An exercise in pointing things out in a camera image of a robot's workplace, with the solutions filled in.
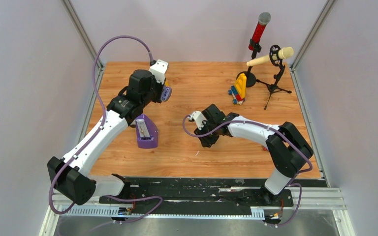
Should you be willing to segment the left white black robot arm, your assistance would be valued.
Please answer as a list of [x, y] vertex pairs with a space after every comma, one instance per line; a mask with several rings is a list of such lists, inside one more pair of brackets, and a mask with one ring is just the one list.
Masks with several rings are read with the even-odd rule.
[[110, 101], [103, 116], [85, 138], [62, 158], [53, 156], [48, 161], [49, 195], [57, 190], [79, 206], [91, 197], [105, 195], [112, 195], [117, 202], [126, 203], [131, 197], [131, 190], [119, 177], [90, 178], [88, 175], [110, 143], [143, 114], [149, 103], [163, 102], [170, 90], [166, 86], [164, 70], [135, 70], [129, 77], [128, 86]]

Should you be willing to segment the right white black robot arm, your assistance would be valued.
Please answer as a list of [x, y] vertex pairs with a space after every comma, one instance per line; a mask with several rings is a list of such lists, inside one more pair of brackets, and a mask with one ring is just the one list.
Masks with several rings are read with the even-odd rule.
[[304, 172], [305, 165], [308, 165], [306, 171], [313, 168], [310, 158], [314, 151], [291, 122], [282, 125], [261, 123], [237, 113], [225, 114], [215, 104], [192, 112], [184, 120], [196, 124], [195, 130], [187, 134], [197, 137], [205, 148], [210, 148], [219, 137], [229, 136], [258, 143], [268, 150], [275, 168], [261, 192], [267, 205], [274, 205], [281, 199], [281, 192]]

